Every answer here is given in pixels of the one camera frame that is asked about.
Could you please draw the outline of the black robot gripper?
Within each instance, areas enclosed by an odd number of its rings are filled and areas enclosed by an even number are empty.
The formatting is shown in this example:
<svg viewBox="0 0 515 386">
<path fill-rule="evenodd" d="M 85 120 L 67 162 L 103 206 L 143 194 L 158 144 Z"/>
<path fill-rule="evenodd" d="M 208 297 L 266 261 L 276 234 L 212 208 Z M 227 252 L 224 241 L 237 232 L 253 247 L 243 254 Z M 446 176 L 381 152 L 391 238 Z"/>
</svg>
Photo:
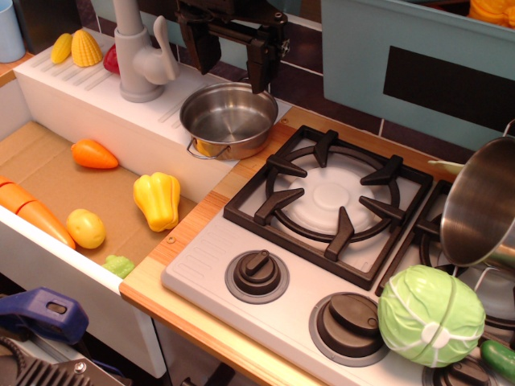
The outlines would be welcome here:
<svg viewBox="0 0 515 386">
<path fill-rule="evenodd" d="M 246 45 L 254 94 L 266 90 L 290 49 L 287 16 L 268 1 L 178 1 L 175 15 L 192 65 L 202 75 L 221 58 L 219 38 Z"/>
</svg>

